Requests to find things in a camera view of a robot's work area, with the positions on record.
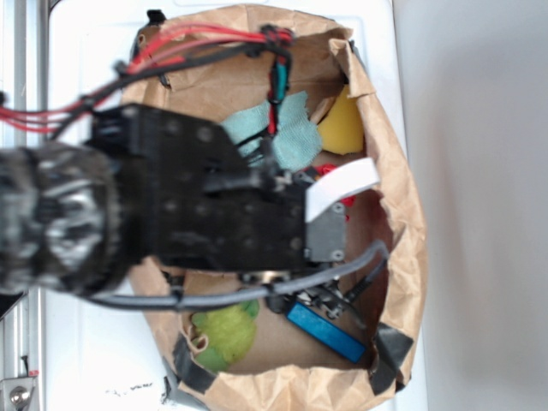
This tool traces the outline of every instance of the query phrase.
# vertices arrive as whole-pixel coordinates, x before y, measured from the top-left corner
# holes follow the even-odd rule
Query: blue block
[[[286,314],[289,321],[320,340],[343,357],[356,363],[366,352],[366,347],[330,321],[316,314],[310,308],[296,302]]]

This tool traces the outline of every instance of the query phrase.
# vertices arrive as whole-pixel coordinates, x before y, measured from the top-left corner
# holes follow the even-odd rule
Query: green cloth
[[[307,98],[307,92],[298,92],[286,97],[280,107],[274,154],[283,169],[301,170],[310,165],[321,151],[322,140],[316,124],[308,120]],[[236,112],[221,125],[237,144],[267,126],[269,109],[270,104],[265,101],[251,109]],[[259,139],[241,147],[240,153],[245,157],[258,146]]]

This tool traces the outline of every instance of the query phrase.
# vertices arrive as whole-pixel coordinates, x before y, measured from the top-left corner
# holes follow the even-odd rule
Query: cable bundle
[[[173,40],[194,34],[211,37],[182,42],[165,50]],[[258,33],[249,33],[211,23],[181,22],[158,32],[128,65],[118,63],[116,80],[74,103],[57,110],[39,111],[11,110],[0,106],[0,120],[24,131],[49,134],[48,140],[55,140],[70,124],[93,113],[113,92],[136,81],[219,62],[239,54],[252,57],[270,51],[277,55],[272,69],[276,73],[271,74],[271,86],[275,88],[269,94],[272,110],[268,131],[274,134],[277,130],[276,106],[285,95],[290,71],[291,55],[286,48],[293,40],[290,30],[272,26],[263,27]]]

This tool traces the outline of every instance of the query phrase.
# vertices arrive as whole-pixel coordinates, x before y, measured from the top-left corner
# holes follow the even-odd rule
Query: red wire
[[[174,63],[174,61],[173,61],[174,59],[168,60],[167,62],[163,61],[163,60],[167,57],[170,57],[170,56],[176,54],[176,53],[180,53],[180,52],[183,52],[183,51],[195,48],[195,47],[201,47],[201,46],[204,46],[204,45],[221,45],[221,44],[224,44],[224,43],[237,43],[237,42],[244,42],[244,41],[248,42],[248,43],[262,43],[262,40],[259,40],[259,39],[250,40],[250,39],[245,39],[245,38],[236,37],[236,36],[235,37],[225,38],[225,39],[203,39],[203,40],[191,41],[191,42],[188,42],[188,43],[183,43],[181,45],[177,45],[175,47],[171,47],[168,50],[163,51],[161,53],[158,53],[155,56],[151,56],[150,60],[148,60],[146,63],[137,64],[137,65],[134,65],[133,67],[130,66],[128,68],[128,72],[130,74],[136,73],[136,72],[139,72],[141,70],[150,68],[155,63],[158,64],[160,67],[168,65],[168,64],[172,64],[172,63]],[[184,61],[184,57],[179,57],[178,62],[182,62],[182,61]]]
[[[10,126],[12,126],[13,128],[17,128],[18,130],[23,130],[23,131],[30,131],[30,132],[33,132],[33,133],[53,133],[54,131],[57,130],[57,127],[55,128],[50,128],[50,127],[41,127],[41,128],[34,128],[34,127],[28,127],[24,124],[21,124],[19,122],[16,122],[10,118],[6,118],[6,117],[2,117],[2,120],[4,122],[6,122],[7,124],[9,124]]]
[[[200,39],[191,42],[187,42],[175,47],[170,47],[166,51],[158,53],[156,56],[153,55],[155,51],[166,46],[169,42],[173,41],[177,37],[181,37],[187,34],[193,33],[215,33],[220,34],[223,37],[218,39]],[[277,38],[290,42],[293,39],[291,31],[286,29],[278,29]],[[143,69],[148,69],[151,66],[159,65],[165,66],[174,63],[180,63],[184,61],[184,57],[178,56],[173,57],[176,53],[181,53],[183,51],[201,47],[204,45],[214,45],[214,44],[226,44],[226,43],[237,43],[237,42],[248,42],[248,43],[265,43],[267,41],[267,36],[264,33],[248,33],[240,30],[235,30],[228,27],[219,26],[211,23],[200,23],[200,22],[182,22],[173,27],[158,32],[151,41],[146,45],[146,47],[131,61],[128,65],[128,73],[133,74],[139,72]],[[96,95],[102,90],[102,87],[90,94],[90,96]],[[104,101],[98,101],[94,107],[98,107]],[[56,110],[43,110],[43,111],[22,111],[22,110],[11,110],[6,107],[0,107],[0,121],[4,121],[7,124],[25,131],[32,131],[35,133],[50,133],[55,132],[57,127],[48,127],[48,124],[62,122],[63,115],[67,116],[71,111],[78,109],[84,104],[83,99],[79,99],[72,104],[68,104],[60,109]],[[276,122],[273,108],[271,109],[270,123],[268,126],[269,133],[274,134],[276,132]],[[28,124],[33,124],[36,126],[44,127],[32,127]]]

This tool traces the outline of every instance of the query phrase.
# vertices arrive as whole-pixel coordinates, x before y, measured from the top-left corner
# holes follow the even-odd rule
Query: yellow sponge
[[[363,150],[363,124],[355,98],[348,98],[348,85],[335,100],[333,107],[318,125],[322,148],[335,154]]]

